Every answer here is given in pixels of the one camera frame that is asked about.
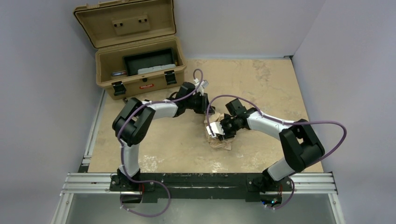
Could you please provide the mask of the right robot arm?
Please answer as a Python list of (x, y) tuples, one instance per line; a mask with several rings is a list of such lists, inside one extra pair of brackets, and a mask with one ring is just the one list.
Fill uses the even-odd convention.
[(262, 172), (261, 180), (256, 184), (263, 191), (268, 190), (283, 178), (303, 171), (313, 165), (325, 154), (325, 150), (316, 133), (304, 119), (294, 122), (278, 123), (273, 117), (265, 118), (256, 108), (247, 109), (238, 99), (226, 104), (228, 113), (219, 123), (219, 140), (235, 137), (240, 129), (265, 133), (280, 141), (283, 158)]

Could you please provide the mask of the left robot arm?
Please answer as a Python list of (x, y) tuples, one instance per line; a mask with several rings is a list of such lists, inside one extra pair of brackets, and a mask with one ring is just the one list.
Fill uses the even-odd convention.
[(137, 185), (140, 180), (139, 146), (155, 119), (175, 118), (186, 110), (206, 114), (208, 95), (204, 92), (206, 80), (184, 82), (179, 91), (163, 101), (141, 101), (131, 98), (112, 124), (121, 147), (121, 165), (117, 170), (120, 181)]

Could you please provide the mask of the beige folding umbrella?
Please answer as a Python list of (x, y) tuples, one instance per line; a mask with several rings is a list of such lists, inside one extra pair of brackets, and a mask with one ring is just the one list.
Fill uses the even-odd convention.
[[(224, 113), (215, 112), (214, 114), (209, 115), (209, 122), (220, 122), (224, 118), (224, 115), (225, 115)], [(224, 149), (227, 151), (232, 150), (232, 142), (234, 141), (234, 138), (226, 139), (226, 140), (218, 140), (212, 138), (208, 134), (207, 130), (205, 131), (205, 137), (209, 145), (214, 149)]]

